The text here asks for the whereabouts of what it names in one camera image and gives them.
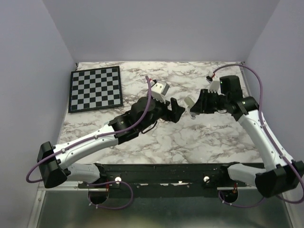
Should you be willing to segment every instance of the purple cable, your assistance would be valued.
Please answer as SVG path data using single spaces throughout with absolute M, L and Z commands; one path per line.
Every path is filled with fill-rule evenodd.
M 256 206 L 264 203 L 264 201 L 265 201 L 265 197 L 263 197 L 259 202 L 257 202 L 254 205 L 249 205 L 249 206 L 234 205 L 234 204 L 225 202 L 225 197 L 224 197 L 224 194 L 223 194 L 222 191 L 218 191 L 218 193 L 219 193 L 218 198 L 220 199 L 220 201 L 222 201 L 222 203 L 224 203 L 226 205 L 229 205 L 229 206 L 232 206 L 232 207 L 235 207 L 235 208 L 253 208 L 253 207 L 256 207 Z
M 247 67 L 245 65 L 242 65 L 242 64 L 227 64 L 227 65 L 224 65 L 224 66 L 220 66 L 219 68 L 215 69 L 213 71 L 213 73 L 215 74 L 218 70 L 220 69 L 223 69 L 223 68 L 226 68 L 226 67 L 231 67 L 231 66 L 239 66 L 239 67 L 243 67 L 243 68 L 246 68 L 248 69 L 249 71 L 251 71 L 257 78 L 258 80 L 258 83 L 260 85 L 260 99 L 259 99 L 259 109 L 258 109 L 258 115 L 259 115 L 259 119 L 260 119 L 260 122 L 263 123 L 263 116 L 262 116 L 262 104 L 263 104 L 263 85 L 262 85 L 262 80 L 261 78 L 258 76 L 258 74 L 253 70 L 251 69 L 250 67 Z M 271 134 L 269 133 L 269 131 L 267 130 L 266 126 L 265 125 L 262 125 L 267 137 L 269 138 L 270 142 L 273 144 L 273 146 L 275 147 L 275 149 L 278 151 L 279 155 L 282 156 L 283 160 L 290 166 L 291 170 L 294 172 L 294 174 L 296 175 L 296 177 L 299 179 L 299 182 L 302 186 L 302 189 L 303 189 L 303 196 L 301 199 L 297 200 L 297 201 L 291 201 L 291 200 L 288 200 L 288 199 L 284 199 L 282 198 L 281 196 L 277 196 L 279 199 L 287 202 L 287 203 L 292 203 L 292 204 L 299 204 L 299 203 L 302 203 L 304 201 L 304 182 L 301 178 L 301 176 L 299 175 L 298 171 L 295 169 L 295 167 L 289 162 L 289 160 L 284 156 L 283 152 L 281 151 L 281 149 L 278 147 L 278 145 L 275 143 L 274 139 L 272 138 Z
M 126 129 L 119 130 L 119 131 L 116 131 L 116 132 L 109 132 L 109 133 L 98 134 L 98 135 L 97 135 L 98 138 L 99 138 L 99 137 L 108 136 L 108 135 L 111 135 L 111 134 L 120 134 L 120 133 L 123 133 L 123 132 L 127 132 L 127 131 L 129 131 L 129 130 L 135 128 L 135 127 L 144 119 L 144 117 L 146 116 L 146 114 L 147 114 L 147 112 L 148 112 L 148 110 L 149 110 L 150 102 L 151 102 L 151 84 L 150 84 L 150 80 L 149 80 L 149 77 L 148 77 L 148 76 L 146 76 L 146 80 L 147 80 L 147 83 L 148 83 L 148 101 L 147 101 L 146 108 L 144 109 L 144 112 L 143 112 L 142 116 L 139 118 L 139 120 L 136 121 L 132 126 L 126 128 Z M 80 140 L 80 141 L 78 141 L 78 142 L 76 142 L 76 143 L 74 143 L 74 144 L 71 144 L 71 145 L 67 146 L 67 147 L 65 148 L 65 150 L 68 150 L 68 149 L 70 149 L 70 148 L 72 148 L 72 147 L 74 147 L 74 146 L 77 146 L 77 145 L 79 145 L 79 144 L 81 144 L 81 143 L 84 143 L 84 142 L 86 142 L 86 141 L 89 141 L 89 140 L 91 140 L 91 139 L 95 139 L 95 137 L 92 136 L 92 137 L 89 137 L 89 138 Z M 45 157 L 45 158 L 42 159 L 41 161 L 37 162 L 37 163 L 29 170 L 29 172 L 27 173 L 26 181 L 27 181 L 28 183 L 38 183 L 38 182 L 43 181 L 42 179 L 39 179 L 39 180 L 30 180 L 30 179 L 29 179 L 29 176 L 31 175 L 31 173 L 32 173 L 39 165 L 41 165 L 42 163 L 44 163 L 44 162 L 47 161 L 48 159 L 57 156 L 57 155 L 60 154 L 60 153 L 62 153 L 62 150 L 60 150 L 60 151 L 58 151 L 58 152 L 56 152 L 56 153 L 53 153 L 52 155 L 50 155 L 50 156 L 48 156 L 48 157 Z
M 90 201 L 90 204 L 92 204 L 92 205 L 94 205 L 94 206 L 96 206 L 96 207 L 98 207 L 98 208 L 110 209 L 110 210 L 121 210 L 121 209 L 124 209 L 124 208 L 130 206 L 130 205 L 132 204 L 132 202 L 133 202 L 133 199 L 134 199 L 133 196 L 134 196 L 134 194 L 133 194 L 132 187 L 131 187 L 128 183 L 126 183 L 126 182 L 124 182 L 124 181 L 108 181 L 108 182 L 105 182 L 105 183 L 100 183 L 100 184 L 88 184 L 88 185 L 89 185 L 89 186 L 103 186 L 103 185 L 115 184 L 115 183 L 124 184 L 124 185 L 126 185 L 126 186 L 130 189 L 131 196 L 130 196 L 130 200 L 129 200 L 128 203 L 126 203 L 125 205 L 123 205 L 123 206 L 121 206 L 121 207 L 110 208 L 110 207 L 106 207 L 106 206 L 102 206 L 102 205 L 99 205 L 99 204 L 94 204 L 94 203 L 92 203 L 91 197 L 90 197 L 90 195 L 88 194 L 88 199 L 89 199 L 89 201 Z

